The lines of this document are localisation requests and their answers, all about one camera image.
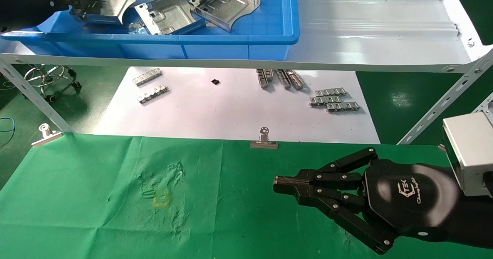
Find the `perforated metal support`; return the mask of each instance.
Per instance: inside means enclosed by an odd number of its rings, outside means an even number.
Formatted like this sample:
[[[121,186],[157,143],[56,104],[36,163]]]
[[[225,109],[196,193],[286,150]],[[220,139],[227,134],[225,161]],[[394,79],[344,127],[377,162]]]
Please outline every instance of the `perforated metal support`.
[[[465,73],[410,131],[398,142],[408,145],[418,137],[443,111],[465,92],[493,64],[493,49],[483,56],[467,73]]]
[[[53,124],[63,132],[74,132],[72,127],[39,95],[39,93],[23,78],[11,65],[0,58],[0,72],[2,72]]]

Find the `green cloth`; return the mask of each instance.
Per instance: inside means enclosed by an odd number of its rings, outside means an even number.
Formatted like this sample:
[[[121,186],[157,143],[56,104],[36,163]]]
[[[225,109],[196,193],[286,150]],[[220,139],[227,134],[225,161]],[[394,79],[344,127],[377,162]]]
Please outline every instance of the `green cloth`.
[[[35,147],[0,191],[0,257],[300,259],[378,256],[315,208],[275,194],[295,175],[368,145],[65,134]],[[432,146],[379,145],[382,158],[447,165]],[[399,238],[387,258],[491,257]]]

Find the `robotic hand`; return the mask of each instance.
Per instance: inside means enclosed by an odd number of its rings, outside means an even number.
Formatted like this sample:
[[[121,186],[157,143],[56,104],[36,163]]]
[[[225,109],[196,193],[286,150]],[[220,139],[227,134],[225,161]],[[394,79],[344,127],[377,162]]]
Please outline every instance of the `robotic hand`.
[[[363,175],[351,172],[367,164]],[[493,199],[466,196],[452,168],[394,163],[369,147],[295,177],[277,176],[273,190],[316,207],[378,254],[399,236],[493,249]]]
[[[97,0],[0,0],[0,33],[37,26],[54,12],[68,10],[83,14]]]

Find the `blue tray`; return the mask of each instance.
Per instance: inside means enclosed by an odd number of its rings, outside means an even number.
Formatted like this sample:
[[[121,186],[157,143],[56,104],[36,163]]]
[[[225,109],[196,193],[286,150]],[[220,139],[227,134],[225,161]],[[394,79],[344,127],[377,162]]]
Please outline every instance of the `blue tray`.
[[[137,4],[149,1],[152,0],[137,0]],[[300,35],[297,0],[260,0],[253,13],[234,22],[231,32],[205,27],[190,35],[128,34],[125,24],[140,22],[134,8],[128,8],[123,22],[123,26],[87,24],[65,11],[55,13],[35,28],[2,37],[19,40],[36,54],[45,55],[285,60],[289,47],[298,42]]]

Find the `metal sheet part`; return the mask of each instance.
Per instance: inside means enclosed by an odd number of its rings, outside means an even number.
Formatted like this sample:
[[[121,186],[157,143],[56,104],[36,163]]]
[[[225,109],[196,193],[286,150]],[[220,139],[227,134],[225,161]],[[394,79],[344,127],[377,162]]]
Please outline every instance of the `metal sheet part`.
[[[327,103],[339,103],[340,98],[338,96],[316,96],[310,97],[308,105],[310,106],[323,106]]]
[[[357,102],[342,102],[342,103],[327,103],[327,112],[342,112],[342,111],[351,111],[351,110],[359,110],[359,105]]]
[[[316,96],[333,96],[333,95],[345,96],[346,94],[347,92],[345,91],[344,88],[333,88],[333,89],[324,89],[324,90],[315,91]]]
[[[160,84],[158,87],[153,88],[150,91],[146,91],[144,94],[141,94],[137,97],[137,100],[141,103],[144,104],[147,101],[156,98],[157,96],[160,96],[161,94],[164,94],[165,92],[168,91],[168,87],[166,87],[163,84]]]
[[[148,71],[142,75],[139,75],[138,77],[132,79],[132,82],[134,82],[135,85],[140,86],[142,84],[145,84],[154,78],[157,78],[158,76],[162,75],[163,72],[161,71],[160,68],[153,69],[151,71]]]
[[[123,24],[123,13],[137,0],[97,0],[97,3],[86,13],[81,15],[74,8],[70,14],[89,22],[100,24]]]
[[[286,72],[287,76],[289,77],[289,79],[291,80],[293,87],[296,90],[303,89],[305,84],[303,84],[303,81],[301,81],[301,78],[299,78],[298,75],[296,75],[296,72],[294,72],[294,70],[285,70],[285,72]]]
[[[284,70],[276,71],[279,77],[279,81],[284,86],[284,89],[289,89],[291,87],[291,81]]]
[[[267,80],[267,77],[266,77],[263,69],[257,69],[257,77],[258,77],[258,83],[260,84],[260,87],[262,87],[262,89],[267,88],[267,86],[269,85],[269,82]]]
[[[195,21],[187,0],[153,0],[135,6],[151,35],[183,35],[205,26],[205,21]]]
[[[230,32],[233,23],[252,13],[260,0],[190,0],[197,14]]]

